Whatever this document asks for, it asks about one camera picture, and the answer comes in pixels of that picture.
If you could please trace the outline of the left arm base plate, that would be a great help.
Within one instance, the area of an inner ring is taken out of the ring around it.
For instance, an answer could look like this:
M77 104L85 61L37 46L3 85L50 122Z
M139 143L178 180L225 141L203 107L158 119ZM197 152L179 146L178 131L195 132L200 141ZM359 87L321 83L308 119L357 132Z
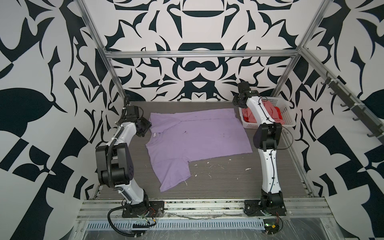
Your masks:
M123 218L136 218L145 216L147 218L159 217L164 213L164 201L149 201L137 205L125 204L122 217Z

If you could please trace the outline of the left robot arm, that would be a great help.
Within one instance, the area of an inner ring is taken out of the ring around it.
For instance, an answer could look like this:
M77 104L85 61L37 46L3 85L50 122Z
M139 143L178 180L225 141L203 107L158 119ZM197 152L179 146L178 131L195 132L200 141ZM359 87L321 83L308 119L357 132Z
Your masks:
M129 145L134 136L144 137L152 126L140 115L141 107L123 107L112 139L96 148L98 180L101 185L117 191L133 208L149 208L148 195L134 179L134 164Z

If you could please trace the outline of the purple t-shirt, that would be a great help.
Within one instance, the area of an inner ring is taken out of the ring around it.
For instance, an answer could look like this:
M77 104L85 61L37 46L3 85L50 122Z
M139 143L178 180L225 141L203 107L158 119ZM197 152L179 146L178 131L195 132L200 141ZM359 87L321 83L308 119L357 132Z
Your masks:
M146 144L160 192L186 181L189 163L252 153L249 138L234 109L188 113L151 113Z

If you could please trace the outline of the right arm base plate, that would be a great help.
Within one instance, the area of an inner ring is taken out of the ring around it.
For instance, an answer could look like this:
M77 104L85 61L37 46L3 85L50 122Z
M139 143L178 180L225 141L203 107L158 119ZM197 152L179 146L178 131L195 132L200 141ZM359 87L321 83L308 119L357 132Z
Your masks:
M286 206L266 207L262 204L261 200L245 200L244 213L249 217L277 217L286 216Z

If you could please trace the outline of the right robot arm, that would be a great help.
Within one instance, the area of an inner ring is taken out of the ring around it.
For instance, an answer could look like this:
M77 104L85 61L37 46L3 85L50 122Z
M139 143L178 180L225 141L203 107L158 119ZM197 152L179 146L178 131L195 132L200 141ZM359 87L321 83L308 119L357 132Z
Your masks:
M256 90L251 90L248 82L238 84L238 93L234 95L236 107L251 110L258 128L253 137L253 144L258 149L262 164L261 208L271 209L284 204L277 171L277 150L283 126L276 123L263 104L262 97Z

